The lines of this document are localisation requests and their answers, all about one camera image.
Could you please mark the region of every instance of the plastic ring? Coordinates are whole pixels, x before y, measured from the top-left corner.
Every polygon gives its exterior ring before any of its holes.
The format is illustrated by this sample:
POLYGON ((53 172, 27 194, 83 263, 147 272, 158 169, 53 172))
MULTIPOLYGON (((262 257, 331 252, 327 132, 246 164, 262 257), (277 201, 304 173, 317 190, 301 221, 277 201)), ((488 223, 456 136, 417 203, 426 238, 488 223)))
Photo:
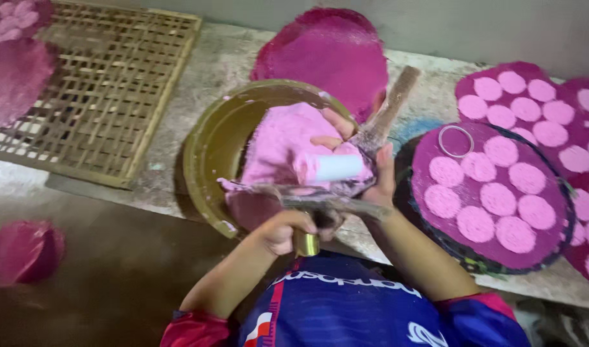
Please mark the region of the plastic ring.
POLYGON ((448 156, 452 156, 454 158, 463 158, 463 157, 467 156, 468 154, 470 154, 475 149, 475 140, 468 133, 468 131, 464 130, 463 128, 460 128, 456 125, 447 125, 442 130, 440 130, 440 133, 438 134, 438 145, 440 145, 440 149, 442 149, 443 152, 445 152, 445 154, 447 154, 448 156), (447 131, 448 129, 457 129, 457 130, 461 131, 462 133, 466 134, 466 136, 468 136, 468 139, 470 140, 470 149, 468 150, 468 152, 466 152, 465 154, 457 155, 457 154, 449 153, 446 150, 446 148, 443 145, 443 135, 444 135, 444 132, 447 131))

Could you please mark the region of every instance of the red sleeve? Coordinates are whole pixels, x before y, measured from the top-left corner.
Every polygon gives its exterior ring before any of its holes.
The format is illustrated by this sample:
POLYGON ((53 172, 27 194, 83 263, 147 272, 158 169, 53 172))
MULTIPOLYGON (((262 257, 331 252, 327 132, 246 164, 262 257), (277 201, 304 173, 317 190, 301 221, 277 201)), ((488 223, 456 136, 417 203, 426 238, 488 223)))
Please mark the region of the red sleeve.
POLYGON ((186 312, 168 325, 160 347, 224 346, 229 334, 227 320, 204 312, 186 312))
POLYGON ((448 299, 444 301, 438 301, 436 307, 439 310, 444 311, 447 309, 451 304, 456 303, 462 300, 475 300, 478 301, 485 306, 489 307, 490 309, 500 312, 503 315, 509 317, 510 319, 516 320, 515 315, 513 314, 513 309, 504 302, 504 300, 495 293, 482 293, 482 294, 474 294, 469 296, 462 296, 460 298, 448 299))

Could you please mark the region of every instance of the woven bamboo mat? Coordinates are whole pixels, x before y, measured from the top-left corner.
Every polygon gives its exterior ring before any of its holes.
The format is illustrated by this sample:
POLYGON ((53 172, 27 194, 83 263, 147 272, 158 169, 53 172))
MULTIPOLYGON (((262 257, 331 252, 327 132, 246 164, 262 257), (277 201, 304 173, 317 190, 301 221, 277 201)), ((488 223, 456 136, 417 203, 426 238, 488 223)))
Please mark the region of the woven bamboo mat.
POLYGON ((34 107, 0 129, 0 160, 126 188, 135 177, 201 19, 54 3, 36 38, 58 47, 34 107))

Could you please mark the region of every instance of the person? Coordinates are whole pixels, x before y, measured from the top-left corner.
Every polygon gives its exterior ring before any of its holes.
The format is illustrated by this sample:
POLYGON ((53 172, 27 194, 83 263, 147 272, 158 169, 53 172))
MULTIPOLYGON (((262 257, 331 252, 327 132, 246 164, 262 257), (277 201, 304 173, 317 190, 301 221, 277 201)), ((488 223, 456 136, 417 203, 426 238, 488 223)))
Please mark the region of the person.
MULTIPOLYGON (((354 128, 323 113, 349 138, 354 128)), ((312 138, 335 147, 342 139, 312 138)), ((179 346, 529 346, 510 307, 480 289, 459 263, 393 207, 392 146, 376 155, 376 186, 362 199, 383 207, 362 216, 374 240, 412 287, 354 257, 300 257, 266 288, 239 329, 229 318, 275 260, 293 251, 293 228, 332 238, 310 216, 278 213, 251 232, 185 296, 162 347, 179 346)))

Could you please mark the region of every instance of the clear ring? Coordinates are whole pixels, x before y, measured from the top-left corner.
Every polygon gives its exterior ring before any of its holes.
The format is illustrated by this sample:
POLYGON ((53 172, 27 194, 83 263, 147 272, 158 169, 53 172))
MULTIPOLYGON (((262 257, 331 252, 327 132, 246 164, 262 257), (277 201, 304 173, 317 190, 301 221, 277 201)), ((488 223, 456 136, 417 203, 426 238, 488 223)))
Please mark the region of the clear ring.
POLYGON ((447 154, 448 156, 452 156, 454 158, 463 158, 463 157, 467 156, 468 154, 470 154, 475 149, 475 140, 468 133, 468 131, 464 130, 463 128, 460 128, 456 125, 447 125, 442 130, 440 130, 440 133, 438 134, 438 145, 440 145, 440 149, 442 149, 443 152, 445 152, 445 154, 447 154), (466 134, 466 136, 468 136, 468 139, 470 140, 470 149, 468 150, 468 152, 466 152, 465 154, 457 155, 457 154, 449 153, 446 150, 446 148, 443 145, 443 135, 444 135, 444 132, 447 131, 448 129, 457 129, 457 130, 461 131, 462 133, 466 134))

